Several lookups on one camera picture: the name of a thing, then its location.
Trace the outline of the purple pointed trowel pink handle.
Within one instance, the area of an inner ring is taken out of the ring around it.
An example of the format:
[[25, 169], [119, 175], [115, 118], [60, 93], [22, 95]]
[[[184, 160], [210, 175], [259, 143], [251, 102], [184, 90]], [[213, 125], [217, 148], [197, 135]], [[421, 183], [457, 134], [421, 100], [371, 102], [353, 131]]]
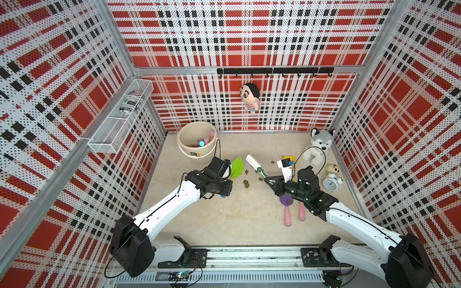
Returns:
[[284, 206], [284, 220], [285, 226], [291, 227], [291, 215], [289, 207], [294, 203], [294, 199], [289, 194], [284, 194], [280, 197], [280, 202]]

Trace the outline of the green pointed trowel yellow handle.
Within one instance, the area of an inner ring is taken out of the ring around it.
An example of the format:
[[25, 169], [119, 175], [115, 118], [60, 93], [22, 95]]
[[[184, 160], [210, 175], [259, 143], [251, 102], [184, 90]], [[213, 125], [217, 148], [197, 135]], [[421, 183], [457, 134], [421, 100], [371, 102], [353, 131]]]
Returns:
[[234, 180], [239, 178], [243, 173], [243, 160], [239, 157], [230, 162], [224, 159], [224, 168], [220, 173], [221, 181], [224, 183], [222, 188], [221, 197], [225, 198], [231, 194]]

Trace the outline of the green white scrub brush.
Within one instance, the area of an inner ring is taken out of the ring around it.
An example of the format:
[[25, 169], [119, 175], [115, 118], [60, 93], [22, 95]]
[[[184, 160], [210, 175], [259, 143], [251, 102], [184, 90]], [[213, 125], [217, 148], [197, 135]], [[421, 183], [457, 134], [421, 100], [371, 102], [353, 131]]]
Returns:
[[262, 166], [254, 156], [252, 156], [251, 154], [247, 155], [246, 162], [248, 162], [248, 164], [250, 164], [252, 166], [252, 168], [254, 168], [254, 170], [256, 170], [258, 173], [260, 173], [263, 178], [268, 177], [264, 171], [260, 172], [258, 170], [258, 168], [260, 168]]

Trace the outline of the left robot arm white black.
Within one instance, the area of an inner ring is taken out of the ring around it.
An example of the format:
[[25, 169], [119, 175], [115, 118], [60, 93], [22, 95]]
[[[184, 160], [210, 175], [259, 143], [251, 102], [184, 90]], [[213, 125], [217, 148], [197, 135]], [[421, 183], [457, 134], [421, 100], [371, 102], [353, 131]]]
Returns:
[[134, 217], [122, 216], [116, 223], [109, 246], [112, 258], [124, 272], [137, 277], [154, 264], [187, 266], [191, 246], [181, 237], [158, 241], [157, 235], [179, 213], [206, 194], [229, 196], [232, 164], [214, 157], [201, 170], [184, 173], [179, 186], [159, 203]]

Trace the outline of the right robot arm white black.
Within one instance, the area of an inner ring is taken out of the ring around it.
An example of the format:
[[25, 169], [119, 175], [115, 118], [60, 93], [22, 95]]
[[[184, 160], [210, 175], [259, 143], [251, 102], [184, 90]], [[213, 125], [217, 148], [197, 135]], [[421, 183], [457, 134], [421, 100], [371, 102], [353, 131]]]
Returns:
[[299, 170], [297, 181], [283, 176], [264, 176], [264, 181], [276, 196], [299, 201], [312, 215], [363, 242], [363, 246], [357, 246], [329, 236], [319, 246], [324, 262], [334, 259], [355, 266], [385, 280], [391, 288], [425, 288], [435, 279], [431, 260], [419, 238], [383, 228], [323, 192], [311, 166]]

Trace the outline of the purple pointed trowel rightmost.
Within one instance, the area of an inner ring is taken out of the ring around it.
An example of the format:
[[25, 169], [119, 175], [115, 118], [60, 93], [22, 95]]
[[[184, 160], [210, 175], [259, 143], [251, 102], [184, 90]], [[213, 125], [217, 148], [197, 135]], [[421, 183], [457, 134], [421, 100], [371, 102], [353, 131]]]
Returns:
[[305, 216], [305, 207], [302, 202], [299, 203], [299, 208], [298, 208], [298, 219], [300, 222], [305, 221], [306, 216]]

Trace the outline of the cream plastic bucket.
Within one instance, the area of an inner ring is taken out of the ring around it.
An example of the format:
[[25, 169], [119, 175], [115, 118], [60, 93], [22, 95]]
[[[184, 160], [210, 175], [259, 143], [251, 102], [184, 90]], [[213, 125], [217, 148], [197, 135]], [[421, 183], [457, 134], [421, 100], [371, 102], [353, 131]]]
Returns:
[[[210, 138], [210, 130], [214, 130], [216, 135], [205, 146], [199, 147], [198, 140]], [[217, 130], [215, 126], [208, 122], [192, 122], [184, 126], [176, 136], [176, 144], [186, 158], [195, 162], [208, 162], [215, 155], [217, 148]]]

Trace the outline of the skull alarm clock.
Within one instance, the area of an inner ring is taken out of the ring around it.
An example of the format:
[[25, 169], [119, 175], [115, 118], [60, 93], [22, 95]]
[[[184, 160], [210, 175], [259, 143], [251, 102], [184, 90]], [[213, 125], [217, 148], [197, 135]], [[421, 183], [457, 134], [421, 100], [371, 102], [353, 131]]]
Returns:
[[323, 180], [323, 186], [329, 192], [337, 191], [344, 183], [344, 179], [340, 175], [340, 169], [336, 164], [328, 164], [325, 168], [327, 176]]

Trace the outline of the husky plush toy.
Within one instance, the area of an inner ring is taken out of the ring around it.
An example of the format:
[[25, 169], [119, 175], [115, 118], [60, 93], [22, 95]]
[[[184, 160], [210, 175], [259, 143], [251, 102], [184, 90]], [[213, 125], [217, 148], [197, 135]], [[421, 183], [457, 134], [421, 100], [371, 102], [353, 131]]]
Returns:
[[312, 165], [320, 165], [326, 159], [326, 154], [331, 148], [336, 130], [319, 130], [313, 128], [310, 135], [310, 146], [303, 152], [301, 158]]

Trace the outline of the cartoon boy plush doll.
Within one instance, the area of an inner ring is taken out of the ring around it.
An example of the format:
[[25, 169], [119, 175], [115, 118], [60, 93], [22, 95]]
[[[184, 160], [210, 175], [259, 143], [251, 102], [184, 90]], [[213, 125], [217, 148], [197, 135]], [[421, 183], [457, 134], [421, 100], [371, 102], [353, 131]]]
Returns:
[[240, 88], [240, 97], [252, 114], [255, 114], [259, 110], [261, 102], [260, 91], [255, 84], [244, 84]]

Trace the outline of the can on shelf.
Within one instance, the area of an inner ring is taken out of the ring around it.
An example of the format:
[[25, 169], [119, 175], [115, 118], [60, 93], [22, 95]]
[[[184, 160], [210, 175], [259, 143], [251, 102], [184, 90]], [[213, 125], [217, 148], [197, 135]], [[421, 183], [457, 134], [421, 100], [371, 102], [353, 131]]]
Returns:
[[129, 115], [133, 111], [136, 110], [139, 102], [141, 100], [141, 95], [128, 95], [123, 100], [122, 104], [120, 105], [119, 111], [122, 115]]

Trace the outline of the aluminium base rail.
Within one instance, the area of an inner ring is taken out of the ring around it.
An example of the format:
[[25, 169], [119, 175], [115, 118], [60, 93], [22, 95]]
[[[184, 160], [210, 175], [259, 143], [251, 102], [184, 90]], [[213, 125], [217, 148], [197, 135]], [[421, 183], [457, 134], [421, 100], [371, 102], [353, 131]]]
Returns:
[[195, 247], [185, 266], [153, 264], [137, 277], [109, 267], [105, 288], [287, 287], [386, 288], [364, 267], [327, 258], [318, 246]]

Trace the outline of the clear wall shelf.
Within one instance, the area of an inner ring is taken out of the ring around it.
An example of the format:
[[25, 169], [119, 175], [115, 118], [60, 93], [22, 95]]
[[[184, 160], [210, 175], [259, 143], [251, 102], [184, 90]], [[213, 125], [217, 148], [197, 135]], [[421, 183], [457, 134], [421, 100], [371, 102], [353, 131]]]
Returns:
[[[120, 151], [152, 91], [153, 85], [149, 80], [128, 80], [122, 86], [115, 97], [115, 103], [110, 106], [107, 117], [88, 143], [92, 152], [116, 154]], [[141, 95], [141, 100], [135, 111], [129, 115], [122, 115], [119, 111], [120, 105], [126, 96], [131, 94]]]

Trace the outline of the black hook rail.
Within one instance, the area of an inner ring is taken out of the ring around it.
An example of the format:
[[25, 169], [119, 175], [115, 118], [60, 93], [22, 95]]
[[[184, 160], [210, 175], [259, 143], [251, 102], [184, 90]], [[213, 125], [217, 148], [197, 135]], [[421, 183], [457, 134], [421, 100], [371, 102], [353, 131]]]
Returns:
[[289, 68], [218, 68], [219, 75], [255, 75], [255, 74], [333, 74], [334, 67], [289, 67]]

